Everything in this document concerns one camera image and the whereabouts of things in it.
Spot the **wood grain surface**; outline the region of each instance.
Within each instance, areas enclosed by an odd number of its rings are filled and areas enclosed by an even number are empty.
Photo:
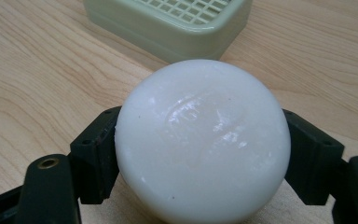
[[[246,28],[221,58],[259,78],[292,110],[358,155],[358,1],[254,0]],[[69,144],[167,65],[90,23],[80,0],[0,0],[0,193],[30,162]],[[245,223],[332,223],[283,182]],[[84,223],[160,223],[121,177]]]

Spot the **soap dish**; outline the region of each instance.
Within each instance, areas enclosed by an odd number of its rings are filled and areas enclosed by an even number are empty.
[[[84,0],[89,19],[169,63],[217,60],[252,0]]]

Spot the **screw hole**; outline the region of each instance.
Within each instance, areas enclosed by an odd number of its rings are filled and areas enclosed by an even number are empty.
[[[45,160],[39,162],[39,164],[37,164],[37,168],[39,168],[41,170],[46,170],[46,169],[56,166],[59,163],[59,161],[60,160],[58,160],[57,158],[48,158],[48,159],[45,159]]]
[[[81,142],[81,144],[83,145],[88,145],[91,143],[91,140],[84,140],[83,142]]]

